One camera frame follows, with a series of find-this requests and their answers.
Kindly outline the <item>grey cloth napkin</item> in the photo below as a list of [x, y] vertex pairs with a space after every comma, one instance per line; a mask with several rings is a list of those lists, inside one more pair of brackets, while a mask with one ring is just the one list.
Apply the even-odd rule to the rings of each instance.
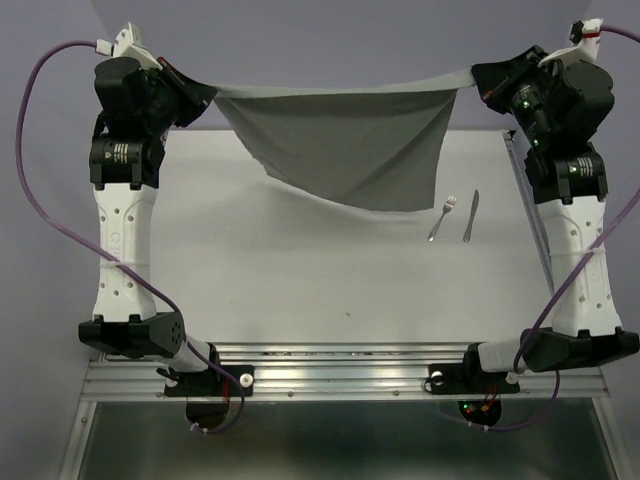
[[433, 208], [437, 168], [469, 70], [354, 89], [219, 87], [215, 104], [271, 178], [380, 212]]

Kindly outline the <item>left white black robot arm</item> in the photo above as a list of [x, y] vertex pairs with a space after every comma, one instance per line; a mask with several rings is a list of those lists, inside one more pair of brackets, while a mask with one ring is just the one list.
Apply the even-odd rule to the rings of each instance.
[[160, 312], [150, 284], [151, 221], [168, 131], [195, 119], [209, 99], [167, 65], [144, 68], [119, 57], [94, 70], [102, 110], [89, 155], [99, 214], [99, 287], [79, 339], [105, 354], [161, 362], [188, 373], [199, 393], [215, 392], [223, 371], [211, 347], [186, 332], [177, 307]]

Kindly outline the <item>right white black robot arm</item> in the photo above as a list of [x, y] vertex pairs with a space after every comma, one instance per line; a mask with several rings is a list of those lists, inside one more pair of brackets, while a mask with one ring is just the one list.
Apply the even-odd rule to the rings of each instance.
[[590, 139], [611, 112], [610, 74], [591, 60], [551, 56], [538, 46], [471, 68], [479, 96], [510, 114], [529, 141], [525, 173], [547, 239], [553, 296], [519, 339], [476, 345], [460, 366], [463, 384], [482, 390], [497, 372], [592, 368], [639, 351], [614, 305], [603, 225], [608, 182]]

